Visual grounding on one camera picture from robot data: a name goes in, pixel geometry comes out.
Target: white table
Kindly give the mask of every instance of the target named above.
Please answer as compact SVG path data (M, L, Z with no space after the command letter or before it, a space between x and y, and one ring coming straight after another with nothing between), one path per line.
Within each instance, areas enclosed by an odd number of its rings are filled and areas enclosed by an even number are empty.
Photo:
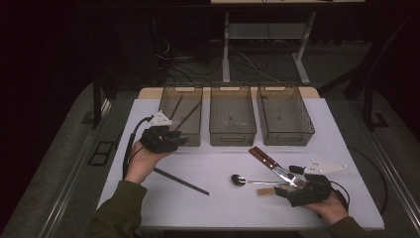
M317 215L302 207L291 207L282 197L257 196L257 189L269 187L247 184L234 186L230 177L278 180L278 177L248 153L248 147L211 147L209 136L210 101L203 97L201 146L179 148L157 167L210 192L200 193L176 181L152 173L143 186L149 192L144 200L142 230L308 230L325 227ZM345 145L324 99L304 99L316 133L306 147L267 147L263 144L257 104L254 109L258 132L255 146L272 156L284 168L305 167L311 159L347 165L348 169L328 175L351 196L350 214L365 229L383 229L383 220ZM98 205L114 193L122 178L122 163L129 136L136 124L158 111L158 99L134 102L112 168ZM147 123L139 128L138 138Z

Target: spoon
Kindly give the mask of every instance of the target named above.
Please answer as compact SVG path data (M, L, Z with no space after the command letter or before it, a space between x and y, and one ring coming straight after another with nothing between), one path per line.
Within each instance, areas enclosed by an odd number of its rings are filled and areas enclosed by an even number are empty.
M267 185L286 185L286 181L258 181L258 180L246 180L244 177L239 175L232 175L231 180L236 186L243 186L247 183L253 184L267 184Z

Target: floor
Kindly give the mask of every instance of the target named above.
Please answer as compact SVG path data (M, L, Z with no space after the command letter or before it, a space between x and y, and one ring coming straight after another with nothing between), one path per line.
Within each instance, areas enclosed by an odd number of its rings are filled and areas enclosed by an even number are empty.
M221 45L214 41L207 60L176 53L167 69L167 81L201 81L205 85L222 79ZM310 86L319 88L354 68L365 57L370 43L309 44L303 57ZM230 45L231 81L299 81L290 54L298 48L287 41L237 41ZM382 211L385 229L378 237L419 237L420 143L379 94L373 112L388 127L370 131L362 121L363 97L347 100L346 83L321 95L326 98L360 173ZM120 92L105 100L103 119L96 129L90 124L92 86L83 90L67 114L42 164L21 199L1 237L83 237L96 209L103 184L118 148L133 100L138 92ZM89 166L95 150L112 145L103 166ZM279 232L165 232L164 237L330 237L326 230Z

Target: olive green jacket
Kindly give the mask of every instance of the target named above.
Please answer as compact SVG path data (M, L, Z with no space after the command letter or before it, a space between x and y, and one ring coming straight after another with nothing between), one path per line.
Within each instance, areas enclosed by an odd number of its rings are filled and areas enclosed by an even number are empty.
M133 237L142 222L142 201L148 190L130 181L121 180L114 195L93 215L88 237ZM334 238L373 238L353 217L338 221L329 228Z

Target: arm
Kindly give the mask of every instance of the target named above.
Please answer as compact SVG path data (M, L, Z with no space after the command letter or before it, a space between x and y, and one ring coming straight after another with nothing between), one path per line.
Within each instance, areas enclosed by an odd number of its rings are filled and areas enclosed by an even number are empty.
M141 183L169 153L155 154L136 142L124 180L89 222L87 237L132 237L141 223L142 201L147 190Z
M355 219L349 216L335 192L331 192L330 196L322 202L304 205L304 207L324 218L334 238L375 237L370 232L364 231Z

